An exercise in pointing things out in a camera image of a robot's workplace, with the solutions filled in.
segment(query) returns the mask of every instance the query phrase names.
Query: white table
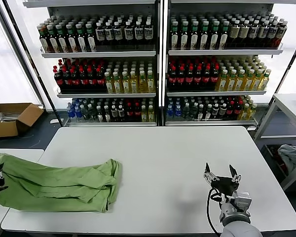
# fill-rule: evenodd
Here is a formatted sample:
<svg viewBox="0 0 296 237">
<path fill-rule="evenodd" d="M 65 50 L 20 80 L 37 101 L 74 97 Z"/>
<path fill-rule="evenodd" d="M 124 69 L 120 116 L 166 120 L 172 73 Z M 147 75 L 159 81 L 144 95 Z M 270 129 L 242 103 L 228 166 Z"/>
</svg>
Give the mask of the white table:
<svg viewBox="0 0 296 237">
<path fill-rule="evenodd" d="M 259 129 L 255 134 L 255 141 L 259 139 L 285 139 L 296 140 L 296 135 L 263 136 L 263 133 L 272 120 L 278 109 L 283 111 L 290 119 L 296 123 L 296 94 L 274 94 L 275 101 L 265 115 Z M 296 180 L 296 168 L 282 181 L 281 186 L 286 190 Z"/>
<path fill-rule="evenodd" d="M 55 167 L 123 165 L 117 201 L 107 213 L 31 213 L 10 209 L 9 231 L 93 234 L 212 233 L 206 218 L 206 162 L 220 176 L 229 164 L 242 174 L 261 231 L 296 229 L 296 213 L 246 129 L 217 127 L 63 127 L 39 163 Z M 211 202 L 218 231 L 220 209 Z"/>
<path fill-rule="evenodd" d="M 35 149 L 0 149 L 0 153 L 7 153 L 9 155 L 13 155 L 22 159 L 26 159 L 32 162 L 37 162 L 41 155 L 44 153 L 44 150 L 35 150 Z M 0 205 L 0 224 L 4 219 L 8 207 L 4 207 Z"/>
</svg>

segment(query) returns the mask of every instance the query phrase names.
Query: green cloth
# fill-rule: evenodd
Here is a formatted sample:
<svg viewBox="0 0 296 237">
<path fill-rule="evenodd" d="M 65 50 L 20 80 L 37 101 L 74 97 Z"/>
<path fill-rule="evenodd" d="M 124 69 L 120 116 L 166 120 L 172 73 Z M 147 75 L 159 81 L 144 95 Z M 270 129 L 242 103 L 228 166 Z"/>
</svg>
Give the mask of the green cloth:
<svg viewBox="0 0 296 237">
<path fill-rule="evenodd" d="M 5 185 L 0 205 L 26 211 L 99 211 L 116 201 L 121 164 L 53 168 L 0 154 Z"/>
</svg>

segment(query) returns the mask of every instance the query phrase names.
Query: black cable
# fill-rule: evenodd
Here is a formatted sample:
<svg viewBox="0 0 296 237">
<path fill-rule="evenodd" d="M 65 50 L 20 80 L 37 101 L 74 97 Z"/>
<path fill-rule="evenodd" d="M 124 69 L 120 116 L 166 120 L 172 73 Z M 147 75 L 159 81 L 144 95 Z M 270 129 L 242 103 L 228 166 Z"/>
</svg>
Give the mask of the black cable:
<svg viewBox="0 0 296 237">
<path fill-rule="evenodd" d="M 211 194 L 212 194 L 213 191 L 216 191 L 216 192 L 217 192 L 216 189 L 212 188 L 212 189 L 210 189 L 210 191 L 209 191 L 209 193 L 208 193 L 208 197 L 207 197 L 207 206 L 206 206 L 206 214 L 207 214 L 207 220 L 208 220 L 208 223 L 209 223 L 209 225 L 211 226 L 212 230 L 215 232 L 215 234 L 216 234 L 217 236 L 220 237 L 221 234 L 218 233 L 218 232 L 216 231 L 215 227 L 214 227 L 213 224 L 212 224 L 211 218 L 210 218 L 210 216 L 209 216 L 209 200 L 210 200 L 210 197 L 211 197 Z"/>
</svg>

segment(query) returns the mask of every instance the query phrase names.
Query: cardboard box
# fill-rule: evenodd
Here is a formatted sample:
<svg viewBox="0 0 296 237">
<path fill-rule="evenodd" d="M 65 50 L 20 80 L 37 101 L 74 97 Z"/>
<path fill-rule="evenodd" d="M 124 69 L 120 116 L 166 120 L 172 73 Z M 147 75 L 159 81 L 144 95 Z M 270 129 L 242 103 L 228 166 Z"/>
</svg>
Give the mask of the cardboard box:
<svg viewBox="0 0 296 237">
<path fill-rule="evenodd" d="M 44 110 L 32 103 L 20 103 L 0 104 L 0 112 L 21 113 L 16 121 L 0 122 L 0 137 L 12 137 L 29 130 Z"/>
</svg>

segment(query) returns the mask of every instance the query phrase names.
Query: white shelf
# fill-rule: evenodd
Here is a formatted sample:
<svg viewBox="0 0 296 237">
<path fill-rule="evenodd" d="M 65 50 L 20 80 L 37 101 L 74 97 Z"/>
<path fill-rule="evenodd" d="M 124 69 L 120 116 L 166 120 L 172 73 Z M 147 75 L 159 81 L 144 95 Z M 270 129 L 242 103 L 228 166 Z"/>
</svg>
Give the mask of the white shelf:
<svg viewBox="0 0 296 237">
<path fill-rule="evenodd" d="M 169 50 L 173 56 L 197 55 L 278 55 L 282 49 L 221 49 L 221 50 Z"/>
<path fill-rule="evenodd" d="M 156 122 L 68 122 L 68 127 L 146 127 L 157 126 Z"/>
<path fill-rule="evenodd" d="M 41 55 L 44 58 L 153 57 L 156 55 L 156 51 L 42 53 Z"/>
<path fill-rule="evenodd" d="M 166 126 L 245 126 L 245 125 L 254 125 L 257 126 L 257 122 L 255 120 L 251 121 L 221 121 L 221 120 L 204 120 L 204 121 L 168 121 L 166 122 Z"/>
<path fill-rule="evenodd" d="M 263 95 L 266 91 L 203 91 L 203 92 L 167 92 L 167 96 L 226 96 L 226 95 Z"/>
<path fill-rule="evenodd" d="M 23 2 L 27 8 L 119 4 L 154 4 L 154 0 L 26 0 Z"/>
<path fill-rule="evenodd" d="M 143 98 L 153 98 L 156 93 L 137 93 L 137 94 L 107 94 L 107 93 L 77 93 L 77 94 L 62 94 L 58 93 L 58 98 L 128 98 L 128 97 L 143 97 Z"/>
<path fill-rule="evenodd" d="M 171 3 L 269 3 L 296 4 L 296 0 L 171 0 Z"/>
</svg>

